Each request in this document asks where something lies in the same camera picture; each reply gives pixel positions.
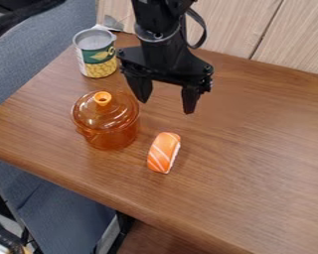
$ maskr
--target orange lid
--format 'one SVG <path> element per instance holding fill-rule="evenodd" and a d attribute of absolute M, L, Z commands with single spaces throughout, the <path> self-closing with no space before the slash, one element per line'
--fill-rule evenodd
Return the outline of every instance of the orange lid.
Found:
<path fill-rule="evenodd" d="M 135 121 L 139 105 L 127 92 L 96 91 L 81 97 L 72 114 L 74 122 L 83 130 L 113 131 Z"/>

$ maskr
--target can label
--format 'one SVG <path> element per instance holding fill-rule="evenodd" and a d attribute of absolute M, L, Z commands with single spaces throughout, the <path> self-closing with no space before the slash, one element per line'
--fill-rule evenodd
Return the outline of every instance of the can label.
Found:
<path fill-rule="evenodd" d="M 117 69 L 117 60 L 113 44 L 98 50 L 81 50 L 77 48 L 79 69 L 89 77 L 111 75 Z"/>

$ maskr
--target salmon sushi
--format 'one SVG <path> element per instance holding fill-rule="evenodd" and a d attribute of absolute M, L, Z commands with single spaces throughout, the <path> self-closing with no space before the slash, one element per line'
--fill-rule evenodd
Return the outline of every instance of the salmon sushi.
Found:
<path fill-rule="evenodd" d="M 180 149 L 180 136 L 171 132 L 162 132 L 154 140 L 147 158 L 150 170 L 169 174 Z"/>

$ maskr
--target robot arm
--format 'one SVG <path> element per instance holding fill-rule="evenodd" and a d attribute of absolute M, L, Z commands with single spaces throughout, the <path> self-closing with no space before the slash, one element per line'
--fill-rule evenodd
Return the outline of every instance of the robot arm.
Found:
<path fill-rule="evenodd" d="M 206 39 L 204 20 L 190 7 L 194 0 L 132 0 L 135 33 L 141 47 L 120 49 L 121 71 L 141 102 L 152 92 L 152 80 L 181 85 L 186 114 L 195 111 L 200 95 L 211 91 L 214 68 L 195 57 L 188 48 L 198 48 Z M 186 17 L 203 28 L 200 41 L 187 42 Z"/>

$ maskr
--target metal can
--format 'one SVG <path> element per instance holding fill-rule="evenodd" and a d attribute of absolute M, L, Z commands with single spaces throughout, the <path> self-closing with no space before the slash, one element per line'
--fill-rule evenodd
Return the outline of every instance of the metal can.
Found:
<path fill-rule="evenodd" d="M 114 41 L 116 36 L 104 29 L 86 29 L 78 32 L 76 46 L 80 72 L 88 77 L 105 77 L 117 69 Z"/>

